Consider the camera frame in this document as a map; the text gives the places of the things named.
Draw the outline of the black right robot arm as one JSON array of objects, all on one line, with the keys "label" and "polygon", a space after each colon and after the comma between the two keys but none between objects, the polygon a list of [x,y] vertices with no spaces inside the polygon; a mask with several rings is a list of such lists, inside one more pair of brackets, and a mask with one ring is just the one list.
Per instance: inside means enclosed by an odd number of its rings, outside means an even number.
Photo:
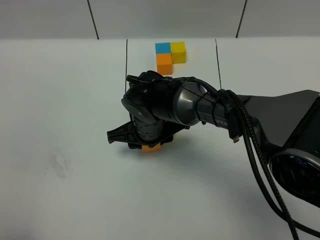
[{"label": "black right robot arm", "polygon": [[232,95],[195,77],[172,78],[149,70],[128,75],[121,102],[130,121],[107,132],[110,143],[131,149],[171,142],[198,123],[243,135],[246,113],[265,163],[278,184],[295,197],[320,204],[320,94],[303,90],[280,96]]}]

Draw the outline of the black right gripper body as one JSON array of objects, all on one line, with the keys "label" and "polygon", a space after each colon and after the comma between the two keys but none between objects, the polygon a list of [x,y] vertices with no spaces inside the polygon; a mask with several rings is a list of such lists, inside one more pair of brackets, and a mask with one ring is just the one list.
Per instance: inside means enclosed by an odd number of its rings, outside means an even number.
[{"label": "black right gripper body", "polygon": [[107,138],[110,144],[113,142],[127,143],[130,149],[141,149],[142,146],[153,148],[158,144],[171,142],[174,134],[189,128],[189,126],[166,120],[158,120],[149,124],[133,119],[108,131]]}]

